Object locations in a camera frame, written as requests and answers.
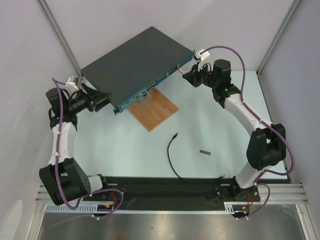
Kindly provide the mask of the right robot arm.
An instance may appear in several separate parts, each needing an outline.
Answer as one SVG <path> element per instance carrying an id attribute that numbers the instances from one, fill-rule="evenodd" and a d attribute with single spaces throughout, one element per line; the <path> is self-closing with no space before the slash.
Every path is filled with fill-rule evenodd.
<path id="1" fill-rule="evenodd" d="M 286 158 L 285 127 L 280 123 L 263 123 L 262 117 L 247 109 L 241 100 L 241 91 L 231 82 L 231 63 L 228 60 L 216 60 L 212 69 L 207 65 L 198 69 L 195 64 L 182 77 L 195 88 L 200 85 L 211 88 L 214 100 L 230 112 L 250 136 L 247 162 L 232 178 L 227 194 L 229 198 L 242 201 L 267 170 Z"/>

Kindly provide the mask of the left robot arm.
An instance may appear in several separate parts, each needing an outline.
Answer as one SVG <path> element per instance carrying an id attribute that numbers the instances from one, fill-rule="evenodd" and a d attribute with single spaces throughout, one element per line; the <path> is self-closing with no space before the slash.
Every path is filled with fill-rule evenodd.
<path id="1" fill-rule="evenodd" d="M 78 131 L 77 114 L 83 110 L 98 112 L 109 104 L 110 93 L 104 93 L 81 85 L 81 89 L 69 94 L 59 86 L 46 92 L 51 105 L 48 111 L 53 132 L 53 148 L 46 167 L 39 170 L 39 177 L 51 200 L 57 206 L 69 205 L 93 194 L 99 200 L 110 195 L 110 187 L 101 174 L 88 176 L 75 160 L 75 138 Z"/>

